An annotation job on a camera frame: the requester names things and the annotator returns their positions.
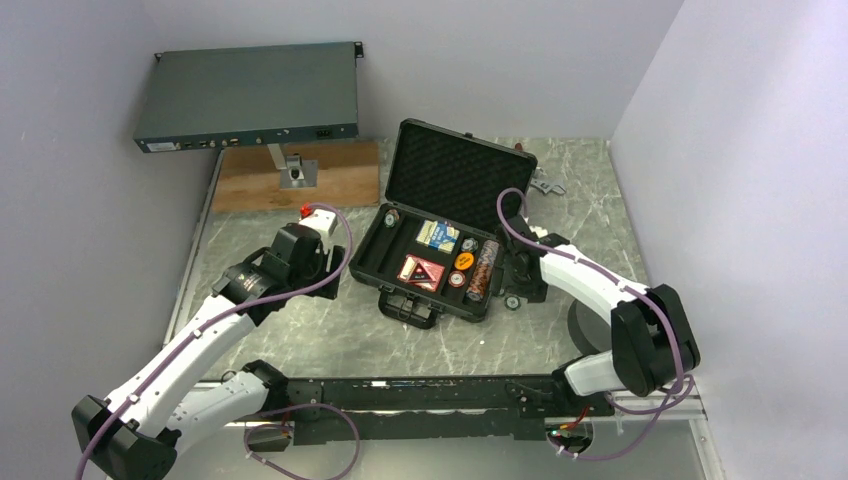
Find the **green poker chip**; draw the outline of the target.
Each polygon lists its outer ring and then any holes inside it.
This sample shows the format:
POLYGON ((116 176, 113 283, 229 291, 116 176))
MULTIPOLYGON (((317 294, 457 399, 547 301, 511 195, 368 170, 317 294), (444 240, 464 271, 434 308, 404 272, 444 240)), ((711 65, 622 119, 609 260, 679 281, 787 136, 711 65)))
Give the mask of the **green poker chip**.
POLYGON ((511 311, 518 310, 521 307, 521 299, 517 296, 507 296, 504 298, 504 305, 511 311))

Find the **row of poker chips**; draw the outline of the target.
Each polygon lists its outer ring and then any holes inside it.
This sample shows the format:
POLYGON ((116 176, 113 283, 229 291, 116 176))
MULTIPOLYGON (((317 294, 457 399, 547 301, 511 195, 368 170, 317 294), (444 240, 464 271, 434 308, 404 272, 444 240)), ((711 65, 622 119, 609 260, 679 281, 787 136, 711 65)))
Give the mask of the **row of poker chips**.
POLYGON ((466 297, 470 301, 483 301, 491 282, 499 251, 500 244, 497 241, 486 240, 483 243, 476 268, 466 290, 466 297))

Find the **blue playing card deck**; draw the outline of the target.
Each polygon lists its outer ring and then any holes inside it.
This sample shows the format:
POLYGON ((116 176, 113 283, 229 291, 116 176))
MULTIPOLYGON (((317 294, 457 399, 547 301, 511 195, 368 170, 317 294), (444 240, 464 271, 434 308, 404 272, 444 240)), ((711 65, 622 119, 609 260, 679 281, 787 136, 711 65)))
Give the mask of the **blue playing card deck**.
POLYGON ((450 254, 453 252, 459 237, 460 230, 449 223, 424 220, 415 240, 420 245, 450 254))

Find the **red playing card deck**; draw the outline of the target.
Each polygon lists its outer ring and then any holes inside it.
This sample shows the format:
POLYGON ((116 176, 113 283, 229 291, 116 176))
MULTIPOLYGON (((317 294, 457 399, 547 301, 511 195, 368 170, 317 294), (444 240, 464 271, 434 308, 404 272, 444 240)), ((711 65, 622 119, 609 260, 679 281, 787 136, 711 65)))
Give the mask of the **red playing card deck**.
POLYGON ((407 254, 403 260, 397 279, 428 292, 435 292, 444 276, 445 267, 439 263, 407 254))

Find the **black foam-lined poker case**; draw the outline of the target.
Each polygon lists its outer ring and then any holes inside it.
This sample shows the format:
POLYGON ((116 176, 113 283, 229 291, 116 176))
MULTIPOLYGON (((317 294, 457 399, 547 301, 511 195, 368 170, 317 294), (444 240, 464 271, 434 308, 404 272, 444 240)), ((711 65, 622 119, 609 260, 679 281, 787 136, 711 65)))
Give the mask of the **black foam-lined poker case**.
POLYGON ((385 189, 385 202, 366 231, 350 263, 352 277, 379 292, 380 312, 419 329, 429 329, 442 314, 468 322, 482 321, 490 299, 501 290, 505 247, 500 242, 501 219, 516 217, 520 198, 503 196, 516 188, 526 192, 538 161, 526 151, 478 139, 420 120, 400 125, 385 189), (396 209, 396 227, 384 225, 387 210, 396 209), (450 254, 420 245, 415 238, 424 220, 446 222, 460 230, 450 254), (476 238, 474 265, 466 271, 460 288, 448 284, 461 243, 476 238), (495 240, 500 251, 487 293, 482 302, 466 297, 471 275, 486 240, 495 240), (444 276, 435 292, 397 279, 407 254, 439 263, 444 276))

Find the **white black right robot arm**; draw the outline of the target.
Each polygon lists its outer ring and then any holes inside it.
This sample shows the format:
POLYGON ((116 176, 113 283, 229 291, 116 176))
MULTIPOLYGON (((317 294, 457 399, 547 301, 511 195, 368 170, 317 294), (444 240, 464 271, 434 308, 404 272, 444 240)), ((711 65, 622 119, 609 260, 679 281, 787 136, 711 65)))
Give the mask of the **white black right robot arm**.
POLYGON ((538 257, 541 280, 592 310, 608 328, 610 348, 572 361, 554 372, 551 388, 557 411, 574 415, 590 395, 627 390, 644 397, 661 387, 682 390, 685 374, 698 366, 700 352, 678 292, 661 284, 647 287, 591 260, 565 242, 548 245, 520 233, 520 216, 502 218, 511 239, 538 257))

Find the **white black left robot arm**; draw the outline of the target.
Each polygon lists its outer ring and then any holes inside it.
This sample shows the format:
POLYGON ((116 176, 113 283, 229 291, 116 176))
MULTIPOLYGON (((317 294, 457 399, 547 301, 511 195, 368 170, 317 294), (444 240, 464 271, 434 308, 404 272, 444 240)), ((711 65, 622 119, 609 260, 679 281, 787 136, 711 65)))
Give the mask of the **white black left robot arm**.
POLYGON ((195 316, 138 373, 105 398, 88 395, 71 417, 81 458, 111 479, 162 479, 178 457, 225 424, 257 414, 279 417, 291 404, 289 379, 255 360, 221 385, 192 389, 233 345, 296 296, 332 300, 346 247, 330 241, 347 222, 318 209, 281 227, 270 245, 228 267, 195 316))

